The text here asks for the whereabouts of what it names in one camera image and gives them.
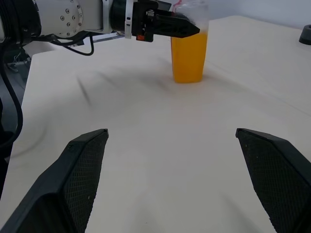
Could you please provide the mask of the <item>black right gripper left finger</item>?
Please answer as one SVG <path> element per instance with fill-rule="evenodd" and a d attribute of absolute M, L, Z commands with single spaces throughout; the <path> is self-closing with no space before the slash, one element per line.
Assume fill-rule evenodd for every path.
<path fill-rule="evenodd" d="M 0 233 L 85 233 L 98 189 L 108 130 L 71 140 L 34 182 Z"/>

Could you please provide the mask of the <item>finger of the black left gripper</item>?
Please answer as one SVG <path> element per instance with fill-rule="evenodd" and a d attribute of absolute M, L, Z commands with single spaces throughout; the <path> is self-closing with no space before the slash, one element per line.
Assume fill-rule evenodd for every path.
<path fill-rule="evenodd" d="M 185 38 L 198 34 L 200 29 L 187 17 L 156 15 L 154 34 L 176 38 Z"/>
<path fill-rule="evenodd" d="M 161 0 L 158 0 L 157 3 L 158 3 L 158 10 L 162 10 L 162 11 L 169 11 L 172 5 L 169 2 L 165 2 Z"/>

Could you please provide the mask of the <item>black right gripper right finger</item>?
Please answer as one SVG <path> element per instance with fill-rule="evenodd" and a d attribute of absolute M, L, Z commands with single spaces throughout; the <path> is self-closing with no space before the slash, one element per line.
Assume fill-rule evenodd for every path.
<path fill-rule="evenodd" d="M 289 141 L 238 128 L 256 195 L 277 233 L 311 233 L 311 162 Z"/>

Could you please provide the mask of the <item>clear bottle with orange drink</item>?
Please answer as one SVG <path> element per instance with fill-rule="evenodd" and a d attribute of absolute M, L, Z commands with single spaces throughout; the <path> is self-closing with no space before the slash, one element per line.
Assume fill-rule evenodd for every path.
<path fill-rule="evenodd" d="M 174 13 L 185 15 L 200 32 L 185 38 L 171 38 L 173 78 L 177 83 L 198 83 L 202 80 L 208 41 L 208 7 L 186 6 L 173 8 Z"/>

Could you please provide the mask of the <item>black round ribbed lid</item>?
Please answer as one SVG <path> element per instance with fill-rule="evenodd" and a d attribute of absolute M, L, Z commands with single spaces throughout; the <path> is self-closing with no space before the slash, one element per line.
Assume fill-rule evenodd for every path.
<path fill-rule="evenodd" d="M 311 24 L 304 26 L 299 38 L 299 42 L 301 44 L 311 46 Z"/>

